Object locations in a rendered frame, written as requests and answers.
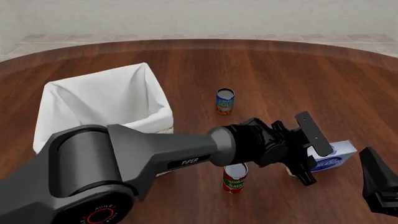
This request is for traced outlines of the red tomato sauce can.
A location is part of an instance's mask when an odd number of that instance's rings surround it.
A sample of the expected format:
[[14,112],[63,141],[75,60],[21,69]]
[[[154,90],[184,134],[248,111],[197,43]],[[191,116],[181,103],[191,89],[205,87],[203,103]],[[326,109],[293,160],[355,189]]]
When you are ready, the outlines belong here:
[[245,163],[225,166],[223,171],[223,188],[229,194],[238,194],[242,191],[248,167]]

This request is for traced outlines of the basket with white cloth lining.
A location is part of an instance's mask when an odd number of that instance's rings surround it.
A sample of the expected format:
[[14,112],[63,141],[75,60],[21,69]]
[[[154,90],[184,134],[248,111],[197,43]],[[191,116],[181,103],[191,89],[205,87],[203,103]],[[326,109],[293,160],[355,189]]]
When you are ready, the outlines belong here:
[[40,101],[33,150],[41,155],[52,134],[87,124],[120,124],[143,133],[171,134],[174,118],[147,63],[48,82]]

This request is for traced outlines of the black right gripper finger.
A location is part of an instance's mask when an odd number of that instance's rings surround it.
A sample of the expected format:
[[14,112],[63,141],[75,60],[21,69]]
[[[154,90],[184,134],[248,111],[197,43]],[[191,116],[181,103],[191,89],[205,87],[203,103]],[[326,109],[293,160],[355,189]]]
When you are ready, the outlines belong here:
[[363,196],[390,192],[398,194],[398,175],[383,161],[372,148],[366,147],[359,153],[363,170]]

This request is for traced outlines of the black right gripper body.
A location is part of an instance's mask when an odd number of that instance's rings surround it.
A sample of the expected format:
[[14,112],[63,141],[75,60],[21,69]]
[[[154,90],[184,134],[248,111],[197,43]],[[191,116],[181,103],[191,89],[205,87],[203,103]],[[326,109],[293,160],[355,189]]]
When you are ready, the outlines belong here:
[[374,192],[364,199],[373,213],[398,213],[398,192]]

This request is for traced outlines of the white and blue cream cheese box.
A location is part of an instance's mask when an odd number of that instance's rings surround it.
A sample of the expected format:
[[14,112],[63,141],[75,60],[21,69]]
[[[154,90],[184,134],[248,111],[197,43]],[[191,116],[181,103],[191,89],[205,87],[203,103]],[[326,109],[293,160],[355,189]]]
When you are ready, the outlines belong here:
[[324,171],[339,167],[357,152],[353,143],[349,139],[331,142],[330,146],[333,152],[325,157],[319,156],[313,146],[307,148],[307,156],[312,156],[315,160],[315,166],[310,169],[311,172]]

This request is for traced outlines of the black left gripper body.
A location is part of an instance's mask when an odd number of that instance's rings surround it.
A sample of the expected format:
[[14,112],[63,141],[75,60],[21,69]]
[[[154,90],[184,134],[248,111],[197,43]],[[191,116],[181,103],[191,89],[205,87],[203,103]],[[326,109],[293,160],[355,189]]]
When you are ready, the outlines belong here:
[[313,168],[313,157],[308,156],[307,147],[309,140],[302,128],[288,130],[282,121],[271,124],[272,129],[284,140],[288,149],[282,159],[282,163],[289,169],[311,169]]

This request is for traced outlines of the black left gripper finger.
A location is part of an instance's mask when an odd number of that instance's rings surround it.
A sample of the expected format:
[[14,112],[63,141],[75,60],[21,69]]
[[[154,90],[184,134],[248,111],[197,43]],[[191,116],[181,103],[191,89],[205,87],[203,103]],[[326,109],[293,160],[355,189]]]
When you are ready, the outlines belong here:
[[308,161],[299,161],[287,165],[287,168],[304,186],[310,186],[317,182],[311,173],[311,165]]

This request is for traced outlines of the blue soup can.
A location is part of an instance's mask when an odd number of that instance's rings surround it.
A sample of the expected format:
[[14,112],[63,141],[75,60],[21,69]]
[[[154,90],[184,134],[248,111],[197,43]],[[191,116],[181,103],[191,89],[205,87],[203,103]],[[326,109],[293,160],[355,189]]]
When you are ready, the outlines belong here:
[[229,115],[234,105],[234,91],[229,88],[221,88],[216,92],[216,112],[220,115]]

